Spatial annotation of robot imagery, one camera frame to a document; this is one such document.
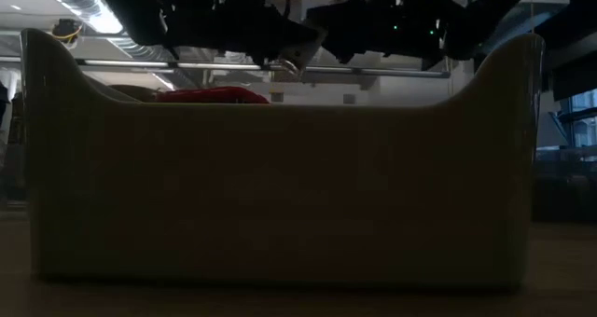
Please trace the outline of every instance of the metal bar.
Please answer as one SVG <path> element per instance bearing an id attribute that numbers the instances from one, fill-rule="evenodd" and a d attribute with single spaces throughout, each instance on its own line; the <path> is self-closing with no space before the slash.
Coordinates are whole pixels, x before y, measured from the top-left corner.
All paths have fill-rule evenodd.
<path id="1" fill-rule="evenodd" d="M 0 56 L 0 63 L 18 63 L 19 57 Z M 273 64 L 261 68 L 254 64 L 238 63 L 211 63 L 211 62 L 138 62 L 138 61 L 106 61 L 106 60 L 80 60 L 76 62 L 82 66 L 96 67 L 126 67 L 126 68 L 145 68 L 145 69 L 203 69 L 203 70 L 230 70 L 230 71 L 285 71 L 279 64 Z M 359 76 L 401 76 L 414 78 L 449 78 L 448 72 L 425 72 L 415 70 L 399 69 L 376 69 L 376 68 L 357 68 L 342 66 L 307 66 L 306 72 L 315 74 L 335 74 L 335 75 L 359 75 Z"/>
<path id="2" fill-rule="evenodd" d="M 50 34 L 51 31 L 45 30 L 44 33 Z M 20 30 L 0 30 L 0 36 L 19 36 Z M 126 34 L 99 34 L 99 33 L 80 33 L 79 37 L 93 38 L 93 39 L 108 39 L 108 38 L 130 38 Z"/>
<path id="3" fill-rule="evenodd" d="M 563 114 L 563 115 L 559 116 L 558 119 L 560 120 L 561 123 L 566 124 L 566 123 L 571 123 L 571 122 L 579 121 L 582 119 L 586 119 L 589 117 L 597 117 L 597 107 L 591 107 L 591 108 L 584 109 L 582 111 Z"/>

